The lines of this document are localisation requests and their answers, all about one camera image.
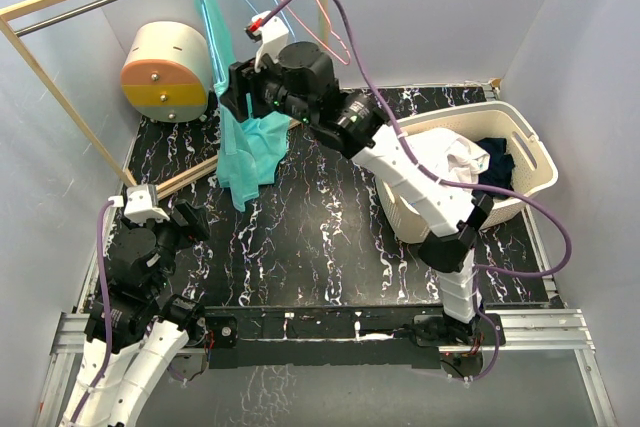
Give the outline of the teal t shirt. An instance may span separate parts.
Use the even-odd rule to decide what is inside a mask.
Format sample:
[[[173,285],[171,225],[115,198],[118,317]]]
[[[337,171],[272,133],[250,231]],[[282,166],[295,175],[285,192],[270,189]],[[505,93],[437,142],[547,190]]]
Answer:
[[[205,0],[212,36],[218,52],[222,81],[214,83],[214,92],[221,96],[228,87],[228,68],[236,61],[232,37],[217,0]],[[220,147],[217,180],[230,191],[236,210],[243,212],[245,204],[259,196],[259,188],[275,182],[276,168],[288,150],[290,119],[279,113],[263,118],[236,120],[227,104],[218,102],[220,114]]]

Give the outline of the white t shirt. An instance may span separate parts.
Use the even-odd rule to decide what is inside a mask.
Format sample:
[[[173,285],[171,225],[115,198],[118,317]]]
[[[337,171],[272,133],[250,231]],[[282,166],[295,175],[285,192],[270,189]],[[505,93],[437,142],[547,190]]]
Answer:
[[[418,161],[442,180],[477,184],[488,170],[490,155],[476,143],[446,128],[434,128],[407,137]]]

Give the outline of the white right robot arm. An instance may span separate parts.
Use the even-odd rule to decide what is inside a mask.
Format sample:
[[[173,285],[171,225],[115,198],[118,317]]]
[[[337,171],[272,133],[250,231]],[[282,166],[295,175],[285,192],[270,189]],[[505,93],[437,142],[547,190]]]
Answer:
[[[307,126],[313,137],[396,189],[413,204],[429,232],[420,260],[437,274],[442,318],[416,329],[416,337],[470,345],[482,329],[477,313],[474,248],[492,199],[449,187],[425,176],[397,138],[376,101],[339,86],[333,62],[311,42],[295,42],[229,68],[222,96],[232,114],[245,120],[281,113]]]

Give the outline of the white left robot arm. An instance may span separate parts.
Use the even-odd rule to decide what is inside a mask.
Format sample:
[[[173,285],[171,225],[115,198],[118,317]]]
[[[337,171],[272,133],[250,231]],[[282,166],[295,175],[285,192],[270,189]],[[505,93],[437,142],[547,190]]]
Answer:
[[[141,215],[131,219],[130,206]],[[209,238],[204,207],[179,200],[171,212],[135,195],[112,196],[102,211],[126,210],[109,259],[97,239],[99,293],[84,330],[80,369],[60,420],[63,426],[133,426],[163,373],[186,346],[208,344],[204,308],[161,294],[180,251]]]

